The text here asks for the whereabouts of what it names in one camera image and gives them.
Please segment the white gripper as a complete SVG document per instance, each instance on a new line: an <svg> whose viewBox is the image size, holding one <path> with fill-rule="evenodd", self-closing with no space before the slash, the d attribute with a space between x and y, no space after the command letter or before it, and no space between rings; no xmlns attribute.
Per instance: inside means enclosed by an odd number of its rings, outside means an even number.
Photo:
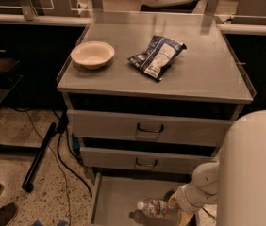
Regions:
<svg viewBox="0 0 266 226"><path fill-rule="evenodd" d="M193 214L198 212L206 204L217 202L218 187L197 186L195 183L188 183L180 186L175 194L168 200L168 205L172 209L180 208L178 212L177 226L187 226L193 218Z"/></svg>

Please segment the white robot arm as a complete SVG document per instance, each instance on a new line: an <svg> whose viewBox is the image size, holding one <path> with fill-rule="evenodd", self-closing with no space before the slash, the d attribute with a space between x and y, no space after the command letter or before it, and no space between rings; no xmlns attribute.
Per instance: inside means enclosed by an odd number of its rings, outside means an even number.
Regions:
<svg viewBox="0 0 266 226"><path fill-rule="evenodd" d="M266 110L235 121L219 160L198 166L175 199L190 215L215 203L216 226L266 226Z"/></svg>

